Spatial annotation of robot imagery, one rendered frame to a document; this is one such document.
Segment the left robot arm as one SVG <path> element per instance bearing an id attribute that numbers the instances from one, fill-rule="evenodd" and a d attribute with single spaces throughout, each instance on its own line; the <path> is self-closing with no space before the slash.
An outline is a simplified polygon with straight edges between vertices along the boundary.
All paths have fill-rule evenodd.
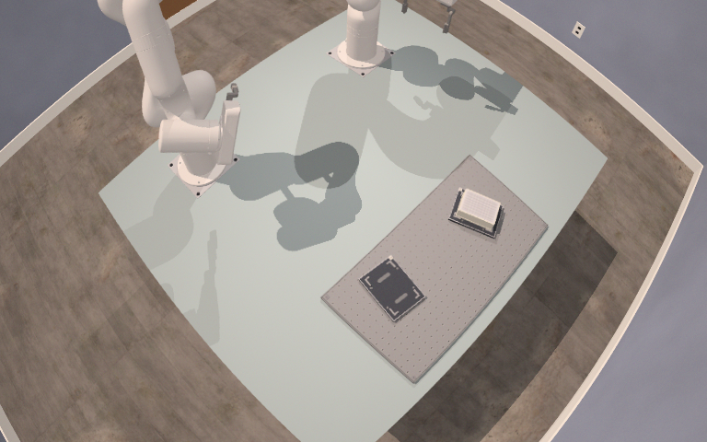
<path id="1" fill-rule="evenodd" d="M 385 57 L 384 47 L 377 41 L 381 0 L 346 1 L 347 34 L 338 47 L 338 57 L 353 68 L 377 66 Z"/>

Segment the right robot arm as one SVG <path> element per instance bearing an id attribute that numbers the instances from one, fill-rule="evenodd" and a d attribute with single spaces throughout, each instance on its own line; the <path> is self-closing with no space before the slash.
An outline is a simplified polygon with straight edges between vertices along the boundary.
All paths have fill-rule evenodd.
<path id="1" fill-rule="evenodd" d="M 191 186 L 203 186 L 219 178 L 226 168 L 217 165 L 213 153 L 219 146 L 220 123 L 205 120 L 214 104 L 215 82 L 203 70 L 181 74 L 161 1 L 98 0 L 98 4 L 104 15 L 129 31 L 145 75 L 143 116 L 148 125 L 160 127 L 159 152 L 180 153 L 178 172 L 182 180 Z"/>

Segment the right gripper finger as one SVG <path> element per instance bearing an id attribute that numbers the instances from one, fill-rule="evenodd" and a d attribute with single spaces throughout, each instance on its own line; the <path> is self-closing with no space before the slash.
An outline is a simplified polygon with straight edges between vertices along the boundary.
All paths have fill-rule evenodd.
<path id="1" fill-rule="evenodd" d="M 237 97 L 238 97 L 238 90 L 237 90 L 237 89 L 238 89 L 237 84 L 236 84 L 236 83 L 232 83 L 232 84 L 231 84 L 231 90 L 232 90 L 232 92 L 234 92 L 234 93 L 229 93 L 229 92 L 228 92 L 227 95 L 226 95 L 226 100 L 232 100 L 233 98 L 237 98 Z"/>

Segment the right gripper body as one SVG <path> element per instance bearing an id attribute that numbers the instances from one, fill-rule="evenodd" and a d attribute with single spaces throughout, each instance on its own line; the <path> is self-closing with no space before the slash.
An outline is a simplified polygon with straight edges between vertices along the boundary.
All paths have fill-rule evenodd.
<path id="1" fill-rule="evenodd" d="M 221 127 L 219 147 L 215 152 L 217 165 L 232 165 L 239 115 L 238 101 L 224 100 L 219 121 Z"/>

